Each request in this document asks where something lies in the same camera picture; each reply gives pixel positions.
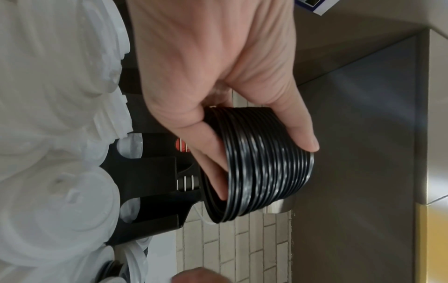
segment gray panel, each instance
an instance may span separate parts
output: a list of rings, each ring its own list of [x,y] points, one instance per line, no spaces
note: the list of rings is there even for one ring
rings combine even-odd
[[[299,89],[321,150],[296,198],[293,282],[413,281],[416,38]]]

